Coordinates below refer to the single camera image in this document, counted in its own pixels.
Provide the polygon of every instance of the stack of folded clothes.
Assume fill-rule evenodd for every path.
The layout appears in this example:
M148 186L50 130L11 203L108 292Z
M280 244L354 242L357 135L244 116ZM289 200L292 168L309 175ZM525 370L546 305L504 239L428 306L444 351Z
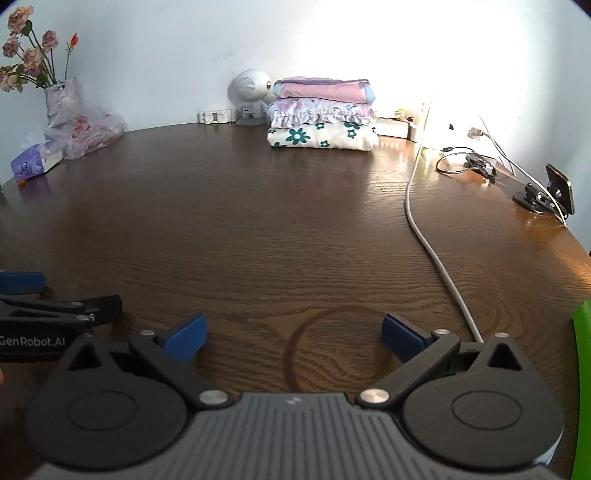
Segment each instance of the stack of folded clothes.
M275 82L267 107L272 147L371 150L378 143L367 80L295 77Z

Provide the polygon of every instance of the pink rose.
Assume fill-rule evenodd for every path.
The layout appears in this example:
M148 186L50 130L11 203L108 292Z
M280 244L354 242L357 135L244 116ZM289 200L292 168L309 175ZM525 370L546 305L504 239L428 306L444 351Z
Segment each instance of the pink rose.
M0 70L0 89L5 92L10 92L10 90L14 90L17 85L18 77L15 73Z
M22 54L22 62L25 64L23 73L36 77L43 70L43 52L39 47L28 48Z
M21 46L21 43L18 41L16 35L10 35L6 43L2 46L2 53L4 53L5 57L11 59L18 53L18 47Z
M47 30L43 34L43 39L41 40L41 46L43 47L43 51L45 53L49 53L50 50L55 50L55 48L59 45L57 41L57 35L53 30Z
M27 7L18 7L8 17L8 29L14 33L22 32L25 28L29 15L33 14L33 7L31 5Z

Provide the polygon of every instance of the network cable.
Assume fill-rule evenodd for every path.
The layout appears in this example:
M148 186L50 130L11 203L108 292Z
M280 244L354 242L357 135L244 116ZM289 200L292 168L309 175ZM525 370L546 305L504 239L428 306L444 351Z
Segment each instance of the network cable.
M427 114L425 116L425 124L427 123L427 120L429 118L430 111L431 111L431 106L429 106L429 109L427 110ZM408 179L406 191L404 192L404 212L406 214L410 228L413 230L414 234L416 235L418 240L423 245L424 249L427 251L427 253L431 257L431 259L433 260L433 263L435 264L435 267L439 271L441 278L443 279L445 285L447 286L450 293L452 294L452 297L455 300L457 306L462 311L462 314L464 315L464 318L466 319L466 323L468 325L468 328L472 332L474 339L476 339L477 342L483 343L484 340L482 339L482 335L480 334L480 331L478 330L478 326L476 325L474 318L472 318L472 314L470 313L470 310L468 309L466 302L462 298L462 295L460 294L459 290L457 289L452 278L449 276L449 273L447 273L447 270L443 266L443 263L441 262L441 260L437 256L437 254L435 253L435 250L433 249L433 247L431 247L431 245L429 245L429 242L427 242L427 239L421 233L420 229L418 228L417 224L414 221L413 213L410 209L410 188L413 184L414 177L417 174L418 159L421 155L422 149L423 149L423 140L421 139L421 142L420 142L418 149L417 149L417 155L414 157L413 170L410 174L410 178Z

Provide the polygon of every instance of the white cable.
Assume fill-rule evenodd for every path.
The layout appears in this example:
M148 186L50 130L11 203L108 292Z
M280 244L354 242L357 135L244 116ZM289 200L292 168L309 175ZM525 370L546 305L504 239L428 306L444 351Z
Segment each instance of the white cable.
M495 141L495 139L493 138L493 136L491 135L491 133L488 130L488 127L486 126L486 123L484 122L484 120L482 119L482 117L480 115L478 115L478 117L480 118L480 121L482 122L482 125L484 125L484 128L486 129L486 132L488 133L488 137L492 140L493 145L495 146L495 148L497 149L497 151L501 154L501 156L510 163L510 165L513 165L517 168L517 170L519 170L523 175L525 175L526 177L528 177L532 182L534 182L538 188L544 192L549 198L550 200L552 200L554 202L554 205L556 205L556 211L558 211L558 215L556 215L556 213L554 214L556 216L556 218L558 218L562 224L564 226L566 225L566 220L564 219L564 215L562 214L562 210L560 209L560 204L556 201L556 199L554 197L552 197L552 195L550 194L550 192L546 189L546 187L544 187L539 181L537 181L535 178L533 178L529 173L527 173L523 168L521 168L517 163L515 163L513 160L511 160L509 157L507 157L507 155L505 154L505 152L503 151L503 149L501 148L501 146Z
M425 116L425 124L427 123L430 111L431 111L431 106L429 106L429 109L427 110L427 115ZM414 222L413 214L410 210L410 187L413 184L414 177L417 173L418 158L421 155L422 149L423 149L423 139L421 139L421 143L418 146L417 155L414 157L413 171L410 174L410 178L408 179L406 191L404 192L404 212L406 213L410 228L413 230L414 234L417 236L419 241L422 243L423 247L425 248L425 250L427 251L429 256L431 256L431 259L433 260L433 263L435 263L435 267L439 271L441 278L443 279L445 285L447 286L450 293L452 294L452 297L456 301L457 306L460 307L460 310L462 311L462 314L464 315L464 318L466 319L466 323L468 324L468 327L472 331L472 335L474 336L474 338L476 339L477 342L483 343L484 340L482 339L482 335L480 334L480 331L478 330L476 322L474 321L474 319L472 318L472 315L470 314L470 310L468 310L468 306L466 305L466 302L462 298L462 295L460 295L460 292L458 291L452 278L449 276L449 273L447 273L447 270L443 266L443 263L441 263L441 260L439 260L439 257L435 253L435 250L433 250L431 245L429 245L429 242L427 242L427 239L423 236L423 234L421 233L421 231L417 227L417 224Z
M503 156L503 158L506 159L509 162L509 168L511 169L511 173L513 175L515 175L515 170L513 169L513 165L511 164L511 161L509 160L509 158L507 157L507 155L505 155L505 151L501 148L501 146L497 143L497 141L491 135L491 131L488 130L488 127L486 126L486 123L484 123L484 120L482 119L482 117L480 115L478 115L478 118L480 118L480 121L482 122L482 125L484 125L484 128L486 130L486 135L485 136L489 138L489 140L492 142L492 144L496 148L497 152L499 152L501 154L501 156Z

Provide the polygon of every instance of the wooden table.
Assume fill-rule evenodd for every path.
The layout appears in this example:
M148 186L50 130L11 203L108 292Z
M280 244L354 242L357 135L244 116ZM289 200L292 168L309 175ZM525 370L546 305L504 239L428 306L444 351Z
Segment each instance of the wooden table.
M264 127L234 125L127 133L6 186L0 265L44 271L57 296L119 293L125 316L100 328L114 338L205 313L194 367L234 395L353 395L397 365L379 341L386 312L472 339L404 216L414 149L385 137L371 153L272 149ZM557 220L511 201L518 187L422 163L411 201L485 337L516 337L556 392L566 429L553 469L568 478L579 402L571 314L591 298L591 262ZM22 416L52 366L2 365L6 480L36 465Z

